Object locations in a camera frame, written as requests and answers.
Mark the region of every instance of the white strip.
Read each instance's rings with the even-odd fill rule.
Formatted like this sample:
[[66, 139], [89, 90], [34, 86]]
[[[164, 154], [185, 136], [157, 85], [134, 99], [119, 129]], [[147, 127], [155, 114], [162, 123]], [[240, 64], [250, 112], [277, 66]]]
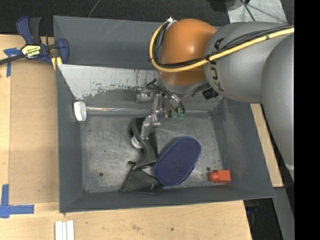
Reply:
[[67, 240], [67, 223], [62, 222], [62, 239]]
[[62, 221], [56, 221], [54, 224], [54, 239], [55, 240], [64, 240], [63, 239], [63, 226]]
[[54, 224], [55, 240], [75, 240], [74, 221], [56, 221]]
[[74, 221], [68, 220], [66, 222], [66, 239], [75, 240], [75, 230], [74, 230]]

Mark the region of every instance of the small red object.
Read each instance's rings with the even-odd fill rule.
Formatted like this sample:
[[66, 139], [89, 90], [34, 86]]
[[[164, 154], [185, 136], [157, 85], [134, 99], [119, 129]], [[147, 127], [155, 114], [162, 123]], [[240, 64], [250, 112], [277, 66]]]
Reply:
[[228, 183], [231, 181], [231, 175], [229, 170], [216, 170], [212, 171], [208, 175], [209, 181], [215, 183]]

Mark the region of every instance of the blue scrub brush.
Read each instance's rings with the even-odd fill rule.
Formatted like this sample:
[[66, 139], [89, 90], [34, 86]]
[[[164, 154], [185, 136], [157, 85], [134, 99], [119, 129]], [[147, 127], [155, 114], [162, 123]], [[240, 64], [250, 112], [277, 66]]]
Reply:
[[189, 136], [176, 138], [160, 154], [153, 171], [164, 186], [181, 184], [191, 174], [201, 153], [200, 143]]

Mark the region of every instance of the bin floor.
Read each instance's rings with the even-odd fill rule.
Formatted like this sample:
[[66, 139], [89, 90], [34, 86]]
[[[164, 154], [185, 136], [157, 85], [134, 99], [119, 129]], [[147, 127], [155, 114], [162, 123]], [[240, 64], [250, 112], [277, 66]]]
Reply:
[[[131, 168], [128, 161], [139, 159], [132, 146], [129, 124], [132, 115], [90, 114], [81, 124], [83, 190], [90, 193], [118, 191]], [[173, 188], [212, 186], [209, 171], [223, 169], [215, 129], [207, 111], [189, 113], [184, 119], [159, 117], [161, 126], [156, 129], [159, 153], [174, 138], [190, 136], [201, 144], [201, 154], [190, 176]]]

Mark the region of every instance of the wooden table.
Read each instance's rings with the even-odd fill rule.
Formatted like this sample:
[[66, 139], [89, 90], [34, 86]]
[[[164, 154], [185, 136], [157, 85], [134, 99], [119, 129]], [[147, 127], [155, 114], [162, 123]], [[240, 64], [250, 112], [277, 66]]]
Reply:
[[[0, 59], [4, 49], [23, 45], [18, 35], [0, 35]], [[252, 239], [243, 201], [59, 213], [55, 72], [25, 59], [11, 67], [7, 77], [7, 65], [0, 66], [0, 187], [9, 184], [9, 204], [35, 206], [34, 214], [0, 219], [0, 239], [52, 240], [54, 223], [67, 220], [76, 240]], [[261, 107], [251, 107], [272, 184], [282, 187]]]

